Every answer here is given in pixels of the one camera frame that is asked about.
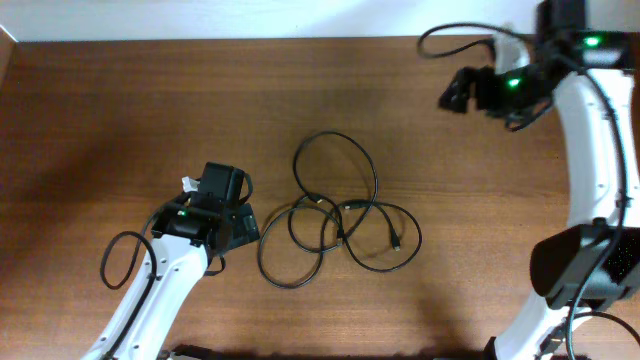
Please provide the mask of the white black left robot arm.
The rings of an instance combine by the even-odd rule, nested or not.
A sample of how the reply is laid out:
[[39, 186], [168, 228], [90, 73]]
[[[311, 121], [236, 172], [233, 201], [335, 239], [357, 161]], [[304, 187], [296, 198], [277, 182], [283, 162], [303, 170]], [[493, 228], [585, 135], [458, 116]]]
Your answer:
[[100, 276], [116, 243], [125, 237], [145, 249], [137, 274], [85, 359], [156, 359], [177, 315], [194, 286], [220, 270], [210, 268], [218, 258], [226, 265], [229, 251], [259, 238], [250, 204], [207, 208], [183, 192], [150, 216], [145, 232], [123, 231], [109, 242], [101, 259]]

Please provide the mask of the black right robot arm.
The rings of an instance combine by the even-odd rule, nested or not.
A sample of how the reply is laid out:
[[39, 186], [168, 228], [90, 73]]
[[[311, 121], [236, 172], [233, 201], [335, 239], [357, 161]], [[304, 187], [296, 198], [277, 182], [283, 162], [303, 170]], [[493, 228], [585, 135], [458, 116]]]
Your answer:
[[582, 1], [544, 1], [526, 37], [496, 28], [490, 66], [465, 67], [439, 99], [463, 113], [469, 101], [508, 130], [549, 110], [560, 118], [570, 181], [564, 231], [539, 242], [532, 290], [515, 320], [491, 338], [485, 359], [551, 359], [574, 330], [607, 317], [639, 288], [639, 172], [632, 131], [631, 37], [592, 30]]

